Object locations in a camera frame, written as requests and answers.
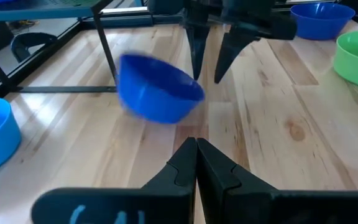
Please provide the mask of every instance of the wooden table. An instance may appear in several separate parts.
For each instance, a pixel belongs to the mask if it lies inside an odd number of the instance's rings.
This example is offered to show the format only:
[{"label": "wooden table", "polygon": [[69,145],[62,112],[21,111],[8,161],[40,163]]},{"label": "wooden table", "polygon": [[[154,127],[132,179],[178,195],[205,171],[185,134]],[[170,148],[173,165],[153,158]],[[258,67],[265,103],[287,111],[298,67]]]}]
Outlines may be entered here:
[{"label": "wooden table", "polygon": [[[349,23],[350,30],[358,25]],[[179,26],[106,33],[114,58],[143,50],[191,73]],[[335,41],[255,42],[215,85],[222,36],[222,27],[214,27],[207,43],[199,79],[206,101],[178,125],[137,119],[111,93],[8,95],[23,141],[0,168],[0,223],[30,223],[32,203],[53,188],[140,187],[187,136],[209,139],[278,189],[358,190],[358,86],[333,71]],[[23,84],[109,82],[97,32],[89,30]]]}]

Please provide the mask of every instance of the robotic arm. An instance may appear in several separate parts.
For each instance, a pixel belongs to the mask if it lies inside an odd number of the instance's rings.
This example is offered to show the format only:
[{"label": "robotic arm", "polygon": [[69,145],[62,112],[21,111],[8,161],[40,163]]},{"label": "robotic arm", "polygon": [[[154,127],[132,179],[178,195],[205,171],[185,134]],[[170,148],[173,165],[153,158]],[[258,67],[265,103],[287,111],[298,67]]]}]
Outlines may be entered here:
[{"label": "robotic arm", "polygon": [[215,83],[219,83],[240,51],[261,37],[292,40],[296,23],[289,17],[272,14],[276,0],[149,0],[152,14],[183,14],[191,50],[193,75],[200,76],[206,39],[209,33],[207,21],[213,18],[231,25],[224,34]]}]

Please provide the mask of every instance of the wood grain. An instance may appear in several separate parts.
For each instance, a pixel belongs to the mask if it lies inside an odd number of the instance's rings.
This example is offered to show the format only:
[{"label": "wood grain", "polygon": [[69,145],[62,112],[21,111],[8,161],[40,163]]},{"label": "wood grain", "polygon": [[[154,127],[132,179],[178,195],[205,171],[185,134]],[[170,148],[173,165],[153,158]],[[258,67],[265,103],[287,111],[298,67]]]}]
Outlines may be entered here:
[{"label": "wood grain", "polygon": [[[358,30],[350,22],[343,32]],[[278,189],[358,190],[358,86],[333,70],[334,40],[265,40],[245,48],[219,85],[223,27],[212,27],[198,82],[206,100],[176,125],[121,107],[116,94],[10,94],[23,141],[0,167],[0,223],[31,223],[57,187],[141,187],[188,137],[208,139]],[[107,30],[112,56],[137,50],[192,75],[180,26]],[[95,30],[80,33],[25,85],[113,84]],[[199,193],[195,223],[204,223]]]}]

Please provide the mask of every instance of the black chair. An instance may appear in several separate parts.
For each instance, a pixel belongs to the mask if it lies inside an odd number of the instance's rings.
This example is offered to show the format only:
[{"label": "black chair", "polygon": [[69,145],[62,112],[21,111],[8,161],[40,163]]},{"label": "black chair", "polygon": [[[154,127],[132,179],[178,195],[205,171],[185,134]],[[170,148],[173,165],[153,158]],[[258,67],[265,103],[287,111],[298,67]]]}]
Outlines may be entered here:
[{"label": "black chair", "polygon": [[20,63],[31,56],[30,47],[44,44],[44,47],[53,44],[57,37],[44,33],[25,33],[15,36],[11,42],[11,51],[16,60]]}]

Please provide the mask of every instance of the wood knot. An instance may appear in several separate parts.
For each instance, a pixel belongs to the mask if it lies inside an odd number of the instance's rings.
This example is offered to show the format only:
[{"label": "wood knot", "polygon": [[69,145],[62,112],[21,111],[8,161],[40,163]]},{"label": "wood knot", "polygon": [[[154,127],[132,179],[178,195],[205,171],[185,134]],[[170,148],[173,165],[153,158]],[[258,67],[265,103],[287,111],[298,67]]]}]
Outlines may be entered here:
[{"label": "wood knot", "polygon": [[289,120],[285,123],[285,126],[290,130],[290,136],[295,141],[302,141],[305,139],[305,131],[299,124]]}]

